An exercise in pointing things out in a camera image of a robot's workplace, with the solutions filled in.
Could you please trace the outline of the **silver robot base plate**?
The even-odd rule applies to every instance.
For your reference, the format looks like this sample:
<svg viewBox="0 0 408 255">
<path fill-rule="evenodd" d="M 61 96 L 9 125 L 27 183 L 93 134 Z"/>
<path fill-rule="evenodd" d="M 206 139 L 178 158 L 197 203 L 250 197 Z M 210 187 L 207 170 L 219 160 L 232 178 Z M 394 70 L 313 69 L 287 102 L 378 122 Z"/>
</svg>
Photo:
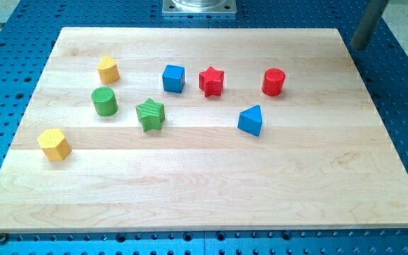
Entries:
<svg viewBox="0 0 408 255">
<path fill-rule="evenodd" d="M 163 16 L 234 16 L 236 0 L 163 0 Z"/>
</svg>

